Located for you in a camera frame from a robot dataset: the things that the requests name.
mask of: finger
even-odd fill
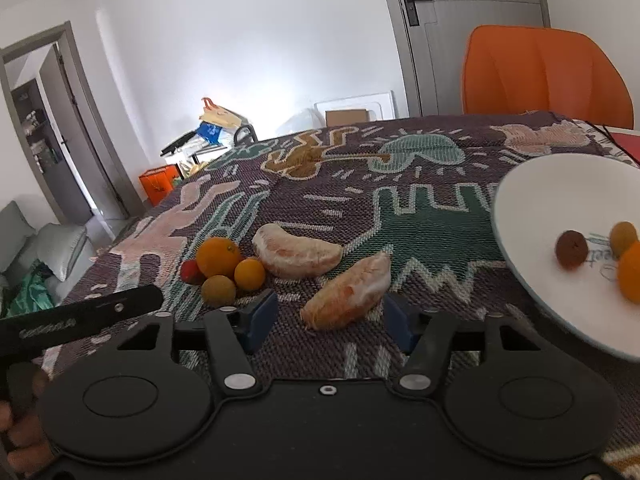
[[[16,447],[32,446],[44,439],[40,419],[35,412],[21,418],[6,434]]]
[[[8,402],[0,400],[0,432],[8,430],[14,423],[11,414],[11,405]]]
[[[33,380],[31,381],[33,395],[39,398],[44,393],[44,389],[47,387],[48,384],[49,384],[49,376],[42,368],[40,368],[33,375]]]
[[[7,455],[9,465],[18,473],[35,473],[53,462],[53,453],[44,441],[36,446],[17,449]]]

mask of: patterned tablecloth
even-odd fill
[[[180,281],[180,263],[210,236],[229,237],[251,255],[256,229],[278,222],[292,234],[342,244],[345,253],[337,269],[316,280],[268,278],[280,313],[252,358],[256,371],[264,378],[387,377],[403,360],[383,329],[380,306],[336,332],[305,330],[298,315],[327,278],[385,250],[392,254],[391,288],[409,302],[468,319],[509,314],[602,374],[622,406],[604,460],[640,478],[640,365],[603,354],[543,316],[506,267],[490,219],[500,179],[518,164],[565,152],[623,158],[614,151],[583,124],[546,112],[437,116],[265,140],[226,153],[174,190],[96,261],[67,302],[156,283],[165,310],[195,319],[207,308],[199,288]],[[62,371],[131,323],[50,349],[45,368]],[[205,358],[182,356],[196,368],[206,368]],[[452,373],[473,364],[473,355],[457,352]]]

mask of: door handle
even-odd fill
[[[418,10],[415,8],[416,2],[432,2],[433,0],[404,0],[404,6],[406,7],[406,16],[409,20],[409,27],[417,27],[420,25],[418,19]]]

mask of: metal bolt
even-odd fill
[[[422,374],[408,374],[400,377],[400,386],[405,390],[426,390],[431,386],[431,379]]]
[[[225,378],[225,386],[232,390],[248,390],[255,384],[255,377],[249,374],[231,374]]]
[[[331,386],[330,384],[326,384],[325,386],[320,387],[320,393],[323,395],[335,395],[338,393],[338,388],[335,386]]]

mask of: orange shopping bag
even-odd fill
[[[158,205],[165,196],[172,192],[176,178],[182,178],[182,176],[175,164],[153,168],[140,175],[142,187],[145,188],[146,195],[153,206]]]

